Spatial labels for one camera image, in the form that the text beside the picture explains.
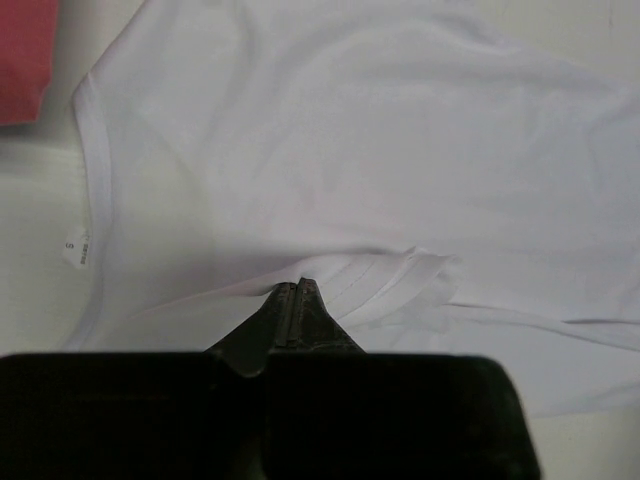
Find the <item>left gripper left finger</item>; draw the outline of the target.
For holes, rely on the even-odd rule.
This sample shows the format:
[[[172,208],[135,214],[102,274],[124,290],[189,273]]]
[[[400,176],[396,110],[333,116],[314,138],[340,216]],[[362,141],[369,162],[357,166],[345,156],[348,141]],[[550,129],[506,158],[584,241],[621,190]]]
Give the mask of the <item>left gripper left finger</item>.
[[[202,352],[1,361],[5,479],[226,479],[255,465],[260,376],[293,288]]]

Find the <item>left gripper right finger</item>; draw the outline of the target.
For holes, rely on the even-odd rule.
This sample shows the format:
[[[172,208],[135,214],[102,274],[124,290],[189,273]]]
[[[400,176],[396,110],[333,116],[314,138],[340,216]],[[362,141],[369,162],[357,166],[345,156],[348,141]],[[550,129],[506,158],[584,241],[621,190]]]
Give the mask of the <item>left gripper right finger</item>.
[[[365,353],[347,336],[267,361],[271,479],[538,479],[520,399],[485,357]]]

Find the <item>white t shirt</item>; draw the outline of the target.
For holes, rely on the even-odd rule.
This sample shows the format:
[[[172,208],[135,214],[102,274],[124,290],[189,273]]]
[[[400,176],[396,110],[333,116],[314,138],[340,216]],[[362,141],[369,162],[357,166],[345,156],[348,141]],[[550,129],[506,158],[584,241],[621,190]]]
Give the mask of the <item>white t shirt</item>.
[[[147,1],[73,98],[68,347],[195,351],[315,280],[370,351],[479,354],[536,416],[639,400],[639,92],[467,1]]]

